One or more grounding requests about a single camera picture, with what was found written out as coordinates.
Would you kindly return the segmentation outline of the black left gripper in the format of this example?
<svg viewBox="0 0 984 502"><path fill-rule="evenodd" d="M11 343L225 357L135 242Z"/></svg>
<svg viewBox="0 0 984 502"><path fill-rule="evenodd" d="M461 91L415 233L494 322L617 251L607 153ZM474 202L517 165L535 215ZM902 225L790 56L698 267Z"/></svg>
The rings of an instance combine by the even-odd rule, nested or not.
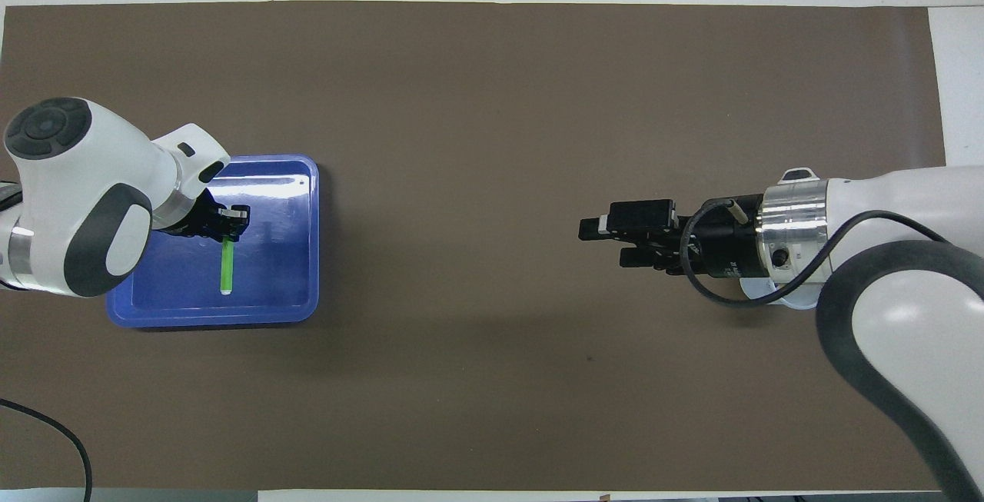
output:
<svg viewBox="0 0 984 502"><path fill-rule="evenodd" d="M250 205L221 207L211 191L204 189L180 221L168 228L158 228L158 231L175 237L204 237L219 243L237 243L250 223L250 216Z"/></svg>

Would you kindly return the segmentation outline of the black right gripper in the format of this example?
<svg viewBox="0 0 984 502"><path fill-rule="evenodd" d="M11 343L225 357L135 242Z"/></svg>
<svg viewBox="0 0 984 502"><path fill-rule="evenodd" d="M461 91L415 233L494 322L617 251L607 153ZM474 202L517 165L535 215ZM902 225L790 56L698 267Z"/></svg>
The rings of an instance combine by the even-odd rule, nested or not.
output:
<svg viewBox="0 0 984 502"><path fill-rule="evenodd" d="M756 246L756 219L763 197L737 196L749 221L740 224L728 210L714 208L696 223L688 241L694 274L712 278L760 278L763 264ZM671 198L611 203L607 214L580 219L580 241L625 243L620 268L654 268L681 277L681 242L691 218L678 214Z"/></svg>

